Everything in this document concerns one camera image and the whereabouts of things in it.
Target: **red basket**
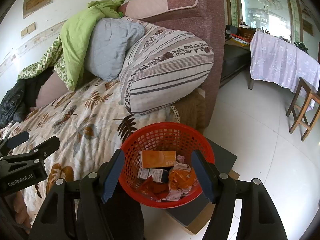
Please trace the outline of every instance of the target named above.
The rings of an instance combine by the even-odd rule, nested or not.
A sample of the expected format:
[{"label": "red basket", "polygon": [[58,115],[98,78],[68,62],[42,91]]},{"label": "red basket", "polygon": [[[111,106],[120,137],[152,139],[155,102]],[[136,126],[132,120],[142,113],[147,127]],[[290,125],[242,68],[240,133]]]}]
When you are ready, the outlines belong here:
[{"label": "red basket", "polygon": [[174,122],[161,122],[145,126],[127,138],[122,144],[125,161],[119,182],[127,194],[134,200],[149,207],[173,208],[194,200],[202,193],[198,181],[188,196],[178,201],[156,202],[135,191],[141,180],[137,178],[140,168],[139,152],[142,150],[176,151],[185,157],[185,163],[191,166],[191,153],[199,149],[207,162],[214,163],[212,148],[205,137],[193,128]]}]

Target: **black pants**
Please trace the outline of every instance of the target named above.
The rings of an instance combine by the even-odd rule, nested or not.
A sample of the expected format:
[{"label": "black pants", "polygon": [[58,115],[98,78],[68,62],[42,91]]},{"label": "black pants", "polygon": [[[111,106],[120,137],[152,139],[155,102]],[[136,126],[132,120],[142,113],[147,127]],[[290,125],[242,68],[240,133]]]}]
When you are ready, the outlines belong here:
[{"label": "black pants", "polygon": [[[143,240],[144,221],[140,203],[132,199],[118,183],[107,203],[102,207],[114,240]],[[84,219],[79,203],[77,211],[79,240],[86,240]]]}]

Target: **purple floral tablecloth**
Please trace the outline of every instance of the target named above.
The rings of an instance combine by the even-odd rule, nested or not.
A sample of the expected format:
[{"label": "purple floral tablecloth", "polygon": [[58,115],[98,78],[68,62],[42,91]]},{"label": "purple floral tablecloth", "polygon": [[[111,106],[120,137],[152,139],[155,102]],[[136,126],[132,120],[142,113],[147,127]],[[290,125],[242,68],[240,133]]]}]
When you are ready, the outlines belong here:
[{"label": "purple floral tablecloth", "polygon": [[[319,63],[296,46],[263,32],[256,32],[250,43],[252,79],[274,82],[295,92],[299,77],[319,88]],[[301,89],[300,95],[306,92]],[[308,110],[313,108],[312,100]]]}]

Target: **lace trim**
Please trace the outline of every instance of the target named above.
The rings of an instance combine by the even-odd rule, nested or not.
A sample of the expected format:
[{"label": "lace trim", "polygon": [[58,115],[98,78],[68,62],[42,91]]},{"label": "lace trim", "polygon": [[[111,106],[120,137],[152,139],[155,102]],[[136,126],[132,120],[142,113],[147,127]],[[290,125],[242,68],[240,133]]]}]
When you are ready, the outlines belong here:
[{"label": "lace trim", "polygon": [[179,112],[178,112],[177,108],[173,105],[170,105],[170,109],[174,113],[174,116],[176,117],[177,123],[180,123],[180,116],[179,116]]}]

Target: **blue-gray pillow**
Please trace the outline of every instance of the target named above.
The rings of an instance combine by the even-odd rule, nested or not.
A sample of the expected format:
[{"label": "blue-gray pillow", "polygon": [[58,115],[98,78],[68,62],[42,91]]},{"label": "blue-gray pillow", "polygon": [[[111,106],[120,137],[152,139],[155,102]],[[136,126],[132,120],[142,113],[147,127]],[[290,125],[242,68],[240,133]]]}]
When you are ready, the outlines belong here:
[{"label": "blue-gray pillow", "polygon": [[139,23],[121,19],[100,19],[90,37],[84,68],[105,81],[117,78],[126,50],[144,33],[144,28]]}]

